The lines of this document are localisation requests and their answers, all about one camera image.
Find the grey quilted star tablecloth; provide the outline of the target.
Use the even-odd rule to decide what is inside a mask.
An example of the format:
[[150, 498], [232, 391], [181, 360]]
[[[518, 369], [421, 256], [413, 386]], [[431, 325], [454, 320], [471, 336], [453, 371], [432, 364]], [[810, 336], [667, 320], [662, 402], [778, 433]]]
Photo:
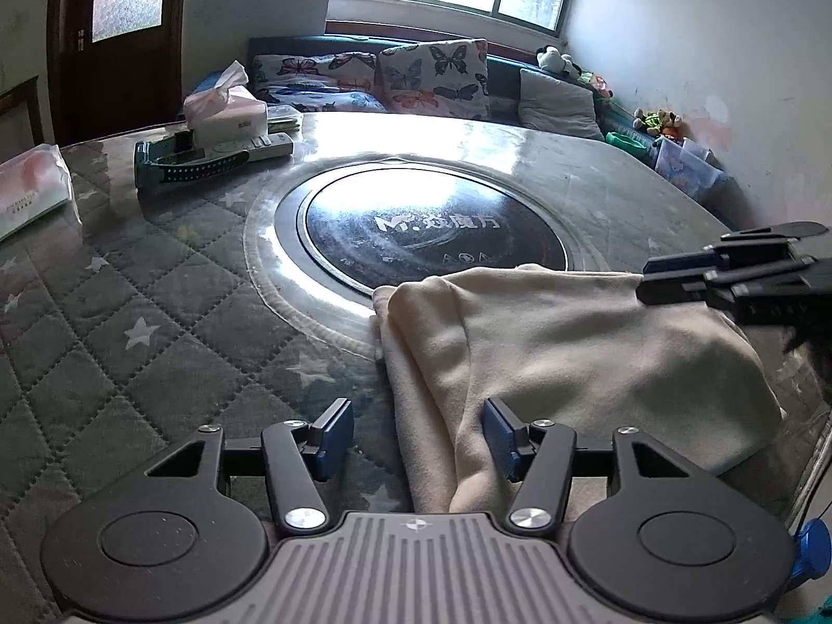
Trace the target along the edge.
[[[372, 296], [313, 276], [279, 201], [331, 167], [436, 163], [530, 197], [555, 272], [642, 280], [732, 234], [602, 142], [477, 121], [309, 115], [290, 157], [137, 190], [149, 129], [61, 149], [72, 201], [2, 242], [2, 617], [7, 622], [770, 622], [796, 540], [830, 523], [830, 341], [741, 326], [783, 418], [705, 471], [633, 425], [577, 434], [557, 531], [420, 513]], [[353, 402], [317, 483], [325, 531], [279, 531], [261, 433]]]

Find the grey cushion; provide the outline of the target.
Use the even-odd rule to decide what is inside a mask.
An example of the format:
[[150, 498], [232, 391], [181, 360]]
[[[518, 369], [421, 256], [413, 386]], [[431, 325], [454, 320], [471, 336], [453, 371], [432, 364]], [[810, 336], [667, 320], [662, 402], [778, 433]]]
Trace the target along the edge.
[[517, 115], [523, 127], [569, 137], [604, 138], [596, 122], [594, 95], [581, 86], [521, 70]]

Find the blue round object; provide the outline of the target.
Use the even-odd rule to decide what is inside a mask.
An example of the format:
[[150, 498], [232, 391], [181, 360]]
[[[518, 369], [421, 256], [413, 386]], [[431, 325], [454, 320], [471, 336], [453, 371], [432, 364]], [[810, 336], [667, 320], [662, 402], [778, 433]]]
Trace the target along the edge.
[[822, 518], [813, 518], [802, 525], [794, 537], [796, 556], [790, 573], [790, 590], [810, 580], [825, 576], [830, 568], [830, 532]]

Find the blue sofa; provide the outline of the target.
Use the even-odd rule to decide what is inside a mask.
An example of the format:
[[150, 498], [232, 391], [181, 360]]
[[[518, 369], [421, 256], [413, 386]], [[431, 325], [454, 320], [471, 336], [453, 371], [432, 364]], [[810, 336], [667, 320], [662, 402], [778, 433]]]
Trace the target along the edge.
[[213, 73], [186, 97], [186, 115], [212, 114], [247, 89], [301, 113], [362, 111], [487, 120], [571, 137], [603, 139], [646, 162], [705, 203], [727, 182], [712, 153], [678, 133], [673, 111], [625, 119], [598, 76], [554, 47], [529, 65], [492, 54], [485, 40], [408, 42], [378, 38], [255, 38], [248, 61]]

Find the green bowl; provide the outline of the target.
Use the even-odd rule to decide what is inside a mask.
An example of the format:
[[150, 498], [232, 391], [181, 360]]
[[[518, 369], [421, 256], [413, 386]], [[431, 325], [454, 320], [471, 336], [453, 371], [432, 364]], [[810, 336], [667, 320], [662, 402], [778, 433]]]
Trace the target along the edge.
[[605, 142], [612, 145], [612, 147], [630, 153], [632, 157], [636, 158], [643, 158], [650, 151], [650, 147], [644, 145], [640, 139], [630, 137], [628, 134], [618, 133], [618, 131], [608, 131], [605, 134]]

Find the cream sweatshirt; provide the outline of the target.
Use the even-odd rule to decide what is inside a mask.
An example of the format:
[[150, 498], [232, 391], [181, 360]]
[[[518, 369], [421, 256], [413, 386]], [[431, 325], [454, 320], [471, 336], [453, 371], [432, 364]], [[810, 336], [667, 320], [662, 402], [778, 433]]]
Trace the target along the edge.
[[375, 290], [417, 511], [508, 505], [481, 427], [489, 399], [584, 437], [633, 425], [712, 473], [770, 443], [783, 413], [747, 336], [701, 303], [644, 306], [638, 284], [525, 265]]

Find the clear plastic storage box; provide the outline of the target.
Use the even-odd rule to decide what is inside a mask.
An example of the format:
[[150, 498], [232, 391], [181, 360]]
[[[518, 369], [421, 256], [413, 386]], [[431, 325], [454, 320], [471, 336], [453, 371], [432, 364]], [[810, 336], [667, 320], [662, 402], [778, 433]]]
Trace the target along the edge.
[[697, 203], [709, 203], [727, 185], [729, 176], [683, 145], [667, 138], [656, 141], [654, 170]]

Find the pink wet wipes pack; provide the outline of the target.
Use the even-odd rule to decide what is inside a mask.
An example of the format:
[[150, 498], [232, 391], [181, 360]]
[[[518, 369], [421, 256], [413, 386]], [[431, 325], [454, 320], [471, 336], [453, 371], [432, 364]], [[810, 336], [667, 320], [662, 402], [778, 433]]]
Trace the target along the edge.
[[40, 144], [2, 163], [0, 240], [73, 200], [71, 172], [56, 145]]

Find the colourful plush toys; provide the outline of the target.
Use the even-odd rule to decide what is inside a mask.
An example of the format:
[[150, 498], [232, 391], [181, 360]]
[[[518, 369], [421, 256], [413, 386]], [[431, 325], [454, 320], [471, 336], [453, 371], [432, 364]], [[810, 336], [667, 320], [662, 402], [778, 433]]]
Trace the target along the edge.
[[654, 138], [680, 138], [681, 124], [683, 120], [673, 111], [636, 109], [633, 113], [633, 128]]

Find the panda plush toy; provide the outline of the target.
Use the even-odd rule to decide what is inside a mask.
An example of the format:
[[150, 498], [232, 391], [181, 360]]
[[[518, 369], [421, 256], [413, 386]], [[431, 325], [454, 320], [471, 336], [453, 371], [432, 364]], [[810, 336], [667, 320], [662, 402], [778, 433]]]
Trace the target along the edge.
[[571, 79], [578, 79], [582, 73], [581, 69], [575, 65], [570, 55], [563, 54], [554, 45], [547, 45], [541, 47], [536, 51], [537, 66], [542, 71], [551, 73], [551, 75], [567, 76]]

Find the pink tissue box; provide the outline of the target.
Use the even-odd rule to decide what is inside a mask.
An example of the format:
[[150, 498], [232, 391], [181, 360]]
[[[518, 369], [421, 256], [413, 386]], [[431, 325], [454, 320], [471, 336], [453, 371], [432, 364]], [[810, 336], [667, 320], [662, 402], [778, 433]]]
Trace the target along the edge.
[[184, 115], [196, 147], [248, 141], [268, 134], [267, 103], [252, 95], [247, 83], [244, 66], [234, 61], [212, 87], [186, 97]]

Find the left butterfly pillow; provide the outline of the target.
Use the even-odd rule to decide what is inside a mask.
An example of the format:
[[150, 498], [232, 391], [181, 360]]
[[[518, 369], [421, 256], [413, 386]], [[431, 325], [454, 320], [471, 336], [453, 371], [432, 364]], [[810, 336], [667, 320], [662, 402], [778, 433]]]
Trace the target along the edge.
[[301, 113], [386, 111], [376, 97], [376, 58], [368, 52], [257, 55], [250, 69], [252, 95], [270, 105], [288, 105]]

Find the green packet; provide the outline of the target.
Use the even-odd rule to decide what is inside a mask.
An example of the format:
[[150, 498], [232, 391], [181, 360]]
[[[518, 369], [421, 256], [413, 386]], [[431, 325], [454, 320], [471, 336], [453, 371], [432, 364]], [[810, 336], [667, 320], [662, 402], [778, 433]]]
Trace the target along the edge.
[[302, 128], [303, 114], [291, 105], [269, 103], [267, 105], [268, 133], [297, 133]]

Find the round black induction cooktop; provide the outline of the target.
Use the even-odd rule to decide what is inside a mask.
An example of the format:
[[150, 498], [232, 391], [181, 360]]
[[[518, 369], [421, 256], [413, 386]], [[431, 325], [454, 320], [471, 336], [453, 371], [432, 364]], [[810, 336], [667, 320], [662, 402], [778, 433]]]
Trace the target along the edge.
[[563, 226], [540, 204], [436, 163], [331, 167], [279, 201], [274, 226], [299, 265], [361, 296], [477, 266], [574, 265]]

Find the dark wooden side table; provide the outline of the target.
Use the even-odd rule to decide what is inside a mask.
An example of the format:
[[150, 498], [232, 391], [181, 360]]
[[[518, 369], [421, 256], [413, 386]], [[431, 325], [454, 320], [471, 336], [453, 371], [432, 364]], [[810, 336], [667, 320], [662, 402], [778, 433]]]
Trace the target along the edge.
[[0, 119], [0, 159], [3, 162], [45, 141], [37, 76], [18, 83], [2, 94]]

